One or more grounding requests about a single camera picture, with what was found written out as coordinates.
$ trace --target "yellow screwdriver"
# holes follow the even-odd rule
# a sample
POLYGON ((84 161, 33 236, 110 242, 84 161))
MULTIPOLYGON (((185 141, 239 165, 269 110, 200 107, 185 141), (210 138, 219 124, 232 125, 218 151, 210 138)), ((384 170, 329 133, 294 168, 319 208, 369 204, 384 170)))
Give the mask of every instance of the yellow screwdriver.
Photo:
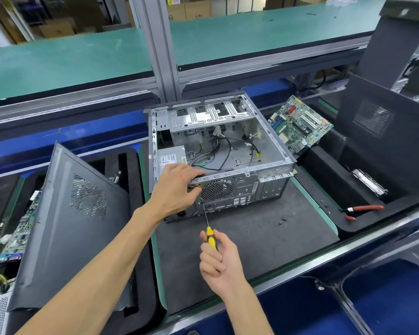
POLYGON ((203 206, 203 213, 205 214, 206 224, 208 225, 206 229, 206 239, 208 240, 208 243, 210 244, 210 246, 212 246, 215 250, 217 250, 216 239, 214 238, 214 232, 211 229, 210 224, 208 223, 208 218, 206 217, 205 206, 203 206))

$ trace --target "work mat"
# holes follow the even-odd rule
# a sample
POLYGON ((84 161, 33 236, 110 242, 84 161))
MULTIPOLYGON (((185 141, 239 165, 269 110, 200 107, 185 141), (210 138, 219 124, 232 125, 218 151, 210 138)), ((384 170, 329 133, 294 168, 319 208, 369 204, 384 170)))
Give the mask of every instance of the work mat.
MULTIPOLYGON (((339 240, 293 181, 279 199, 211 213, 208 220, 236 243, 248 280, 339 240)), ((199 216, 162 222, 155 232, 169 315, 214 295, 199 270, 199 234, 205 229, 199 216)))

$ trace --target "red handle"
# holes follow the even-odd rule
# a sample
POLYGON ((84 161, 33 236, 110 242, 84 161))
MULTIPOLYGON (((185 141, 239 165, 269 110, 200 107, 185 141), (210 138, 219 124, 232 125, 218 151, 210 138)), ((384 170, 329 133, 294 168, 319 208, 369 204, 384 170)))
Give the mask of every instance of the red handle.
POLYGON ((382 205, 360 205, 358 207, 353 207, 354 212, 360 212, 363 210, 382 210, 385 207, 383 207, 382 205))

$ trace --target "forearm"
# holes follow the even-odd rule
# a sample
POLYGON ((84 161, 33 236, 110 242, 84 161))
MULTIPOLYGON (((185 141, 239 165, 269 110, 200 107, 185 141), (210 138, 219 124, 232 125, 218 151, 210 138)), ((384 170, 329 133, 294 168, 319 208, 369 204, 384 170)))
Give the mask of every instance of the forearm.
POLYGON ((160 219, 149 210, 148 205, 137 209, 114 240, 34 315, 17 335, 99 334, 160 219))
POLYGON ((273 335, 253 288, 244 282, 224 299, 236 335, 273 335))

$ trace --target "red-handled pliers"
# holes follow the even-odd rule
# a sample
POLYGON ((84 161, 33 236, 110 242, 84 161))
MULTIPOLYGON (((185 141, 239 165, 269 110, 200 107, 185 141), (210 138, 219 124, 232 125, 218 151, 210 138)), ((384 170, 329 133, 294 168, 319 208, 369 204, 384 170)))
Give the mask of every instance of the red-handled pliers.
MULTIPOLYGON (((344 212, 363 212, 365 210, 382 210, 385 207, 382 205, 360 205, 357 207, 349 207, 346 209, 341 209, 342 213, 344 212)), ((345 219, 348 221, 355 221, 356 219, 352 216, 345 215, 345 219)))

